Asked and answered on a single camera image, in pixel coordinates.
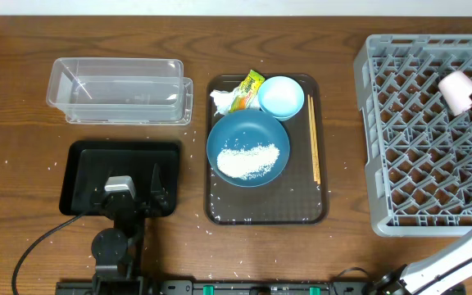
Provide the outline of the pink cup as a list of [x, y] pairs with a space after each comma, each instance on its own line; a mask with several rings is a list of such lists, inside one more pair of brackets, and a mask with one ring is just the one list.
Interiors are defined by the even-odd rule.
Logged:
[[472, 80], [462, 71], [454, 71], [438, 84], [440, 93], [454, 116], [458, 116], [472, 107]]

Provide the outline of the dark blue plate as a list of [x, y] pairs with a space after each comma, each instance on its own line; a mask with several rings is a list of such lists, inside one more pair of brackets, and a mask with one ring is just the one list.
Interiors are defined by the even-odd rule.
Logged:
[[[279, 149], [279, 159], [264, 176], [250, 180], [233, 179], [217, 168], [216, 158], [223, 149], [251, 149], [273, 143]], [[226, 182], [244, 188], [259, 187], [277, 178], [288, 163], [290, 142], [285, 128], [274, 117], [262, 111], [236, 111], [221, 118], [212, 127], [206, 144], [211, 168]]]

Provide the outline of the wooden chopstick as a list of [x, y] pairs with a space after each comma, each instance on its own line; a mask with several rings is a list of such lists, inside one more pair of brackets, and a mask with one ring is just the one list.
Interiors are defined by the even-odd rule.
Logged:
[[315, 141], [317, 143], [316, 125], [315, 125]]
[[315, 114], [313, 109], [313, 100], [310, 95], [307, 95], [307, 110], [308, 110], [308, 121], [309, 121], [309, 133], [311, 141], [311, 161], [313, 169], [313, 179], [319, 184], [319, 159], [317, 151], [317, 143], [315, 141]]

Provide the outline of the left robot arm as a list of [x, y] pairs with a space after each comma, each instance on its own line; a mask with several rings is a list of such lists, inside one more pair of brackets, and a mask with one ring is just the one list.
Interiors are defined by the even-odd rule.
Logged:
[[163, 217], [170, 209], [170, 194], [164, 185], [161, 167], [153, 166], [148, 193], [144, 197], [137, 195], [130, 176], [112, 176], [105, 183], [103, 196], [94, 204], [100, 215], [114, 222], [112, 228], [98, 233], [92, 242], [96, 280], [131, 279], [139, 255], [130, 254], [129, 249], [143, 240], [145, 220]]

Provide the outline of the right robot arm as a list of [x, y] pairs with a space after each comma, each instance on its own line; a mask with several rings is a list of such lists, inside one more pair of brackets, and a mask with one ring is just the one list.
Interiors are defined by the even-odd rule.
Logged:
[[382, 237], [454, 237], [404, 267], [398, 287], [440, 294], [472, 276], [472, 113], [449, 115], [440, 95], [358, 102], [372, 229]]

